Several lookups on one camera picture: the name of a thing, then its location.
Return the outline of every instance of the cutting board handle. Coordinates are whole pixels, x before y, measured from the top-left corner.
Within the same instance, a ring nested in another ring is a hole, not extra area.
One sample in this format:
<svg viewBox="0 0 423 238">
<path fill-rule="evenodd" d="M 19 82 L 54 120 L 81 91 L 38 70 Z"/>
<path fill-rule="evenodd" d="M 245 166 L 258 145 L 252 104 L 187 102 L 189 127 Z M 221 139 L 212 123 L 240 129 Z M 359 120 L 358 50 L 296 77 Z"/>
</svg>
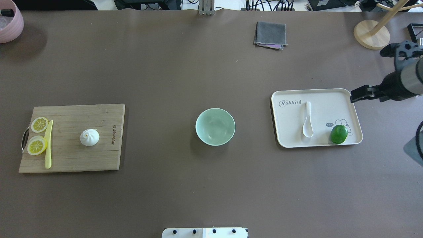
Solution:
<svg viewBox="0 0 423 238">
<path fill-rule="evenodd" d="M 29 137 L 29 126 L 25 130 L 24 134 L 22 135 L 22 154 L 24 153 L 25 146 L 28 142 L 28 137 Z"/>
</svg>

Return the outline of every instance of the round wooden base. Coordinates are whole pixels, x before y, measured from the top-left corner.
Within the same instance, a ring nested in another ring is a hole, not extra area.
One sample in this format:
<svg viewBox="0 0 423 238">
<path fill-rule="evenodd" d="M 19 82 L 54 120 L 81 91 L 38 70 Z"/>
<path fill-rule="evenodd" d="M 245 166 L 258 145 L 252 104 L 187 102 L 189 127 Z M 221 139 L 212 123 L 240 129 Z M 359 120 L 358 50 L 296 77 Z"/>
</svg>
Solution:
<svg viewBox="0 0 423 238">
<path fill-rule="evenodd" d="M 362 46 L 371 50 L 380 50 L 389 44 L 389 31 L 383 26 L 376 34 L 370 35 L 377 21 L 365 20 L 354 27 L 354 37 Z"/>
</svg>

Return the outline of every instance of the tray rim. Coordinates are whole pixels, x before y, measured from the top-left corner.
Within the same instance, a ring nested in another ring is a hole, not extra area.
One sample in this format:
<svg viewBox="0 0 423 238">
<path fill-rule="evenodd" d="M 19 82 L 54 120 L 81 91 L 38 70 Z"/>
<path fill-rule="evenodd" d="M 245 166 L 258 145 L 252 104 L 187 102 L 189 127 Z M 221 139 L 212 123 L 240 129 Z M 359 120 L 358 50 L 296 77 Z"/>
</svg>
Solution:
<svg viewBox="0 0 423 238">
<path fill-rule="evenodd" d="M 352 104 L 352 108 L 353 108 L 353 110 L 354 110 L 354 112 L 355 112 L 355 116 L 356 116 L 356 118 L 357 118 L 357 123 L 358 123 L 359 129 L 360 129 L 360 135 L 361 135 L 360 140 L 359 140 L 357 143 L 348 143 L 348 144 L 301 145 L 301 146 L 286 146 L 286 145 L 284 145 L 284 144 L 280 141 L 280 138 L 279 138 L 279 130 L 278 130 L 277 125 L 276 125 L 276 110 L 275 110 L 275 104 L 274 104 L 274 98 L 275 98 L 275 94 L 276 94 L 276 93 L 278 93 L 278 92 L 295 92 L 295 91 L 321 91 L 321 92 L 322 92 L 322 91 L 333 91 L 333 90 L 339 90 L 339 91 L 342 91 L 343 93 L 347 93 L 349 96 L 351 96 L 351 93 L 350 93 L 348 90 L 344 89 L 344 88 L 332 88 L 332 89 L 296 89 L 296 90 L 279 90 L 279 91 L 275 91 L 275 92 L 272 94 L 272 96 L 271 96 L 270 100 L 271 100 L 271 102 L 272 102 L 272 111 L 273 111 L 273 112 L 272 112 L 272 114 L 273 114 L 273 119 L 274 119 L 274 121 L 275 121 L 274 125 L 275 125 L 275 130 L 276 130 L 276 139 L 277 139 L 277 142 L 278 142 L 281 146 L 283 146 L 284 148 L 321 147 L 321 146 L 343 146 L 343 145 L 355 145 L 355 144 L 360 144 L 360 143 L 363 141 L 363 131 L 361 130 L 360 120 L 358 119 L 358 115 L 357 115 L 357 111 L 355 110 L 355 105 L 354 105 L 354 103 L 351 103 L 351 104 Z"/>
</svg>

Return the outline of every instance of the white tray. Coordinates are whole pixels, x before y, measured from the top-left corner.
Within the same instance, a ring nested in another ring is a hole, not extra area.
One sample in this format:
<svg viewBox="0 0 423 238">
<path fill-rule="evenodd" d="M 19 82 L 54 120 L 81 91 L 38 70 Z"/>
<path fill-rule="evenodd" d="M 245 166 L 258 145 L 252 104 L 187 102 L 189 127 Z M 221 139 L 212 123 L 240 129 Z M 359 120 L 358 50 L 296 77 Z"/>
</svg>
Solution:
<svg viewBox="0 0 423 238">
<path fill-rule="evenodd" d="M 330 140 L 330 132 L 335 125 L 345 125 L 348 136 L 339 145 L 360 143 L 363 133 L 350 96 L 346 89 L 276 91 L 272 107 L 277 141 L 286 148 L 336 145 Z M 311 102 L 311 138 L 302 134 L 306 102 Z"/>
</svg>

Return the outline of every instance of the pink basket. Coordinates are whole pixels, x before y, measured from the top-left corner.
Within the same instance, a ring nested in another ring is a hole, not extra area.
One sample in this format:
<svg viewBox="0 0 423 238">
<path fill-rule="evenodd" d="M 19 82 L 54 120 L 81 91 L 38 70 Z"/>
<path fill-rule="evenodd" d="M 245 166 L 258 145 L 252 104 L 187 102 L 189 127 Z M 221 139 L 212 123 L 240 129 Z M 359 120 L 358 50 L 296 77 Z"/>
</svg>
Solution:
<svg viewBox="0 0 423 238">
<path fill-rule="evenodd" d="M 0 30 L 0 43 L 16 39 L 24 29 L 24 19 L 16 4 L 11 0 L 0 0 L 0 9 L 13 9 L 15 16 L 12 21 Z"/>
</svg>

